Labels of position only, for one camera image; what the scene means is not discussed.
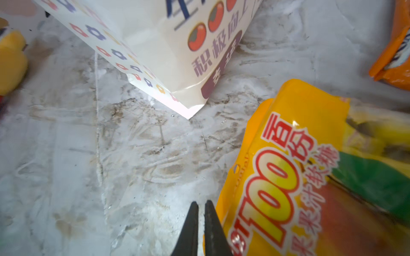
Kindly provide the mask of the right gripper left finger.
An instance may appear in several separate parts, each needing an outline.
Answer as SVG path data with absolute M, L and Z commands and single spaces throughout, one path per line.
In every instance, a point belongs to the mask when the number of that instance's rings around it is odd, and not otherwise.
M 171 256 L 197 256 L 199 206 L 192 202 Z

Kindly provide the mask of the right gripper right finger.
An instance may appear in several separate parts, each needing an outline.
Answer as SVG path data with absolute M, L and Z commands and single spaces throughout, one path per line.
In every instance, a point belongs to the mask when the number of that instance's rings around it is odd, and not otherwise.
M 205 255 L 233 256 L 211 200 L 205 203 Z

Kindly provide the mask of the yellow snack bar packet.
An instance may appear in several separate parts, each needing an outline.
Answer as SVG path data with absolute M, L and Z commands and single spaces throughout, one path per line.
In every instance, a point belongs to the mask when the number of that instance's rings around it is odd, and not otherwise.
M 407 256 L 410 113 L 283 84 L 217 202 L 234 256 Z

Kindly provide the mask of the white printed paper bag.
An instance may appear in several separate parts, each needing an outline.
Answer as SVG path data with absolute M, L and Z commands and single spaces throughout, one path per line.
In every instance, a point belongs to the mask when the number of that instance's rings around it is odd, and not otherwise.
M 129 82 L 186 119 L 207 102 L 260 1 L 39 1 Z

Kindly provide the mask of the orange snack stick packet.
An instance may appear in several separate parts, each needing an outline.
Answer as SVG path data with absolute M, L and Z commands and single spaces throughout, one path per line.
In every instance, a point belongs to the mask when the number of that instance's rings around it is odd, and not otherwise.
M 410 90 L 410 2 L 395 2 L 389 44 L 369 70 L 374 81 Z

